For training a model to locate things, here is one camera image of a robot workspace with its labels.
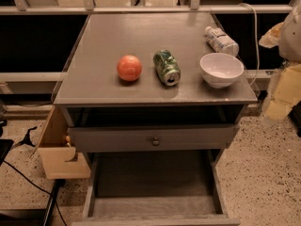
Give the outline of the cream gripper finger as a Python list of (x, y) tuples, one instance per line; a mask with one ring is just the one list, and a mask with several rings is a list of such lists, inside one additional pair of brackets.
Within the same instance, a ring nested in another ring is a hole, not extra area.
[(271, 27), (259, 40), (259, 45), (264, 48), (273, 48), (279, 46), (281, 34), (282, 34), (282, 27), (284, 23), (278, 23)]
[(301, 64), (292, 64), (271, 80), (272, 93), (265, 100), (263, 116), (270, 121), (282, 121), (301, 102)]

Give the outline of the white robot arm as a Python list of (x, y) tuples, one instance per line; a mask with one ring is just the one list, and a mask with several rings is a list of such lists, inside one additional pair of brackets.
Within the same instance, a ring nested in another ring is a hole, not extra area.
[(272, 76), (262, 108), (266, 121), (282, 121), (301, 102), (301, 3), (263, 35), (259, 45), (277, 46), (279, 55), (288, 61), (285, 69)]

